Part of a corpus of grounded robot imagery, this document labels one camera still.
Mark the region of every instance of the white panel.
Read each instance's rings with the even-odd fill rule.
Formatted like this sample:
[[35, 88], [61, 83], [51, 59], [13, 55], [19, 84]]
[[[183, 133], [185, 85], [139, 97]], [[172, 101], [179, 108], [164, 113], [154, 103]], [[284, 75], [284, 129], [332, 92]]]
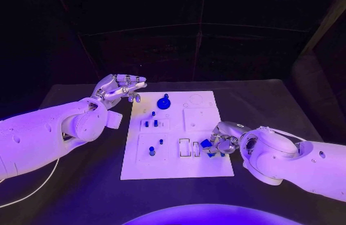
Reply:
[[[164, 94], [169, 95], [170, 107], [162, 110], [157, 100]], [[140, 103], [134, 102], [131, 108], [120, 179], [234, 176], [229, 155], [209, 158], [201, 147], [221, 121], [213, 92], [140, 92], [140, 98]], [[154, 147], [154, 156], [150, 156], [150, 147]], [[180, 151], [190, 156], [182, 157]]]

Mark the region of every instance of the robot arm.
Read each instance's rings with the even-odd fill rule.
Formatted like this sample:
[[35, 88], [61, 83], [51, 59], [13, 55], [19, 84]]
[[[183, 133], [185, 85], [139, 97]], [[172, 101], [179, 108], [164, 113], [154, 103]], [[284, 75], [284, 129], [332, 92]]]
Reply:
[[262, 126], [251, 130], [232, 122], [218, 124], [211, 142], [203, 148], [208, 153], [239, 149], [242, 165], [264, 183], [280, 185], [286, 179], [307, 192], [346, 202], [346, 146], [306, 141]]
[[117, 129], [123, 115], [108, 111], [121, 97], [140, 102], [136, 89], [146, 78], [108, 75], [91, 97], [49, 107], [0, 122], [0, 180], [25, 174], [94, 141], [104, 128]]

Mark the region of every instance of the dark background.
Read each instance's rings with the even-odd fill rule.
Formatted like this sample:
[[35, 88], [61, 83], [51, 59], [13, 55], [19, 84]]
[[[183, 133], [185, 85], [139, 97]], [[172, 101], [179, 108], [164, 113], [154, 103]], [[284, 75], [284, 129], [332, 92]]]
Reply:
[[[35, 111], [53, 84], [111, 73], [151, 83], [281, 79], [323, 139], [345, 141], [345, 13], [313, 49], [314, 70], [296, 62], [335, 0], [2, 1], [2, 119]], [[306, 82], [316, 66], [323, 79]]]

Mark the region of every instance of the table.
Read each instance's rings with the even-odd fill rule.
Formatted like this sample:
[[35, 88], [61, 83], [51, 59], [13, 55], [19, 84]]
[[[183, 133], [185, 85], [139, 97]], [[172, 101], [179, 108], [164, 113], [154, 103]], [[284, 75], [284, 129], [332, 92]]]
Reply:
[[[95, 85], [55, 85], [40, 108], [78, 101]], [[307, 140], [322, 141], [313, 124], [281, 80], [160, 82], [141, 92], [213, 91], [222, 121], [250, 128], [268, 126]], [[346, 203], [306, 192], [288, 181], [262, 183], [231, 154], [234, 177], [120, 180], [131, 104], [111, 109], [123, 114], [118, 130], [61, 158], [39, 192], [0, 209], [0, 224], [123, 224], [156, 210], [188, 204], [228, 204], [262, 210], [303, 224], [345, 224]], [[0, 184], [0, 204], [28, 195], [46, 179], [55, 162]]]

